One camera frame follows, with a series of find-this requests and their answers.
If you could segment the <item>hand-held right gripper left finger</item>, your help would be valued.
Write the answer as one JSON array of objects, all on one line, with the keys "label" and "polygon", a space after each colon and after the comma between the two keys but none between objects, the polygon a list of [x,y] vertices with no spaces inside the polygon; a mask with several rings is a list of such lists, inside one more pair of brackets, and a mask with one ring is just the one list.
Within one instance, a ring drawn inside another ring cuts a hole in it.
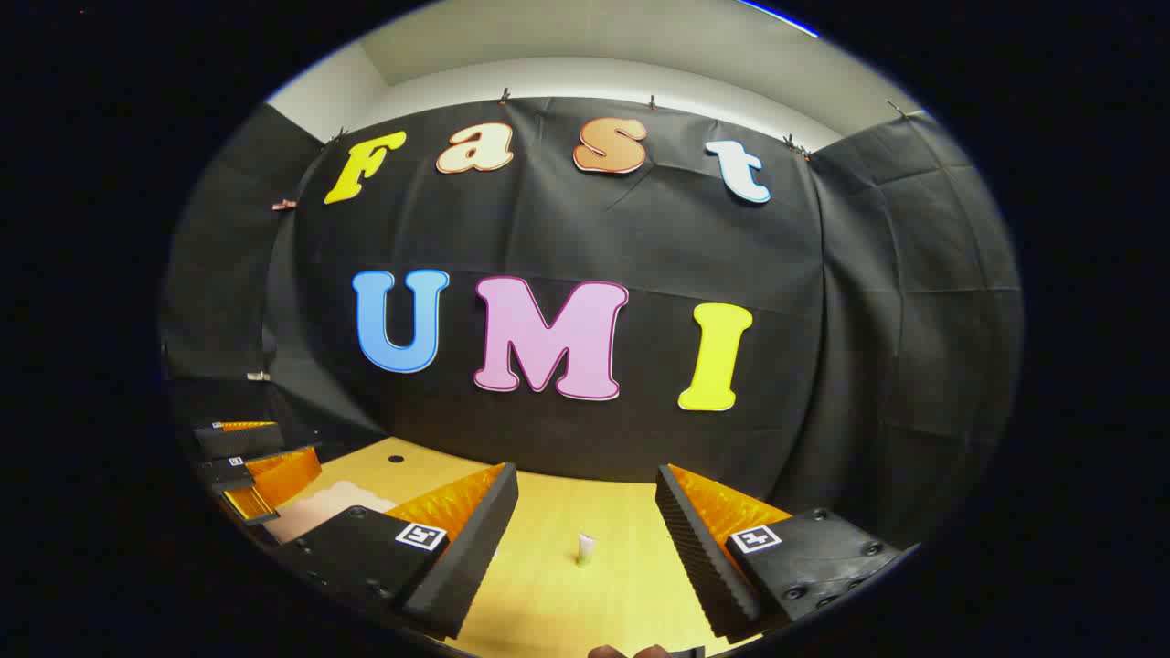
[{"label": "hand-held right gripper left finger", "polygon": [[498,462],[391,510],[349,505],[271,557],[372,621],[450,640],[517,499],[515,465]]}]

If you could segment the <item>black backdrop cloth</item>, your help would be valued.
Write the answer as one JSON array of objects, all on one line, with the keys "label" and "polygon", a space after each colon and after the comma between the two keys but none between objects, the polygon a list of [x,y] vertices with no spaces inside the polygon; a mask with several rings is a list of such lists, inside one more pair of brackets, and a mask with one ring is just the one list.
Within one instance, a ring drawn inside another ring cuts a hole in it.
[{"label": "black backdrop cloth", "polygon": [[994,197],[923,112],[805,162],[627,101],[472,101],[333,144],[263,104],[181,214],[160,333],[187,426],[604,482],[675,462],[911,544],[1000,443],[1023,307]]}]

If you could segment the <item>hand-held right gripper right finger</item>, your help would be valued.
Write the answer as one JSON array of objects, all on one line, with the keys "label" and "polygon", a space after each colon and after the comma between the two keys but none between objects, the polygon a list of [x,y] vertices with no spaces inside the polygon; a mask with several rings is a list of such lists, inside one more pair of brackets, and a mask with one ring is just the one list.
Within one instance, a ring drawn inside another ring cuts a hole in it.
[{"label": "hand-held right gripper right finger", "polygon": [[655,486],[686,578],[723,640],[791,626],[904,558],[828,508],[787,513],[676,465],[659,466]]}]

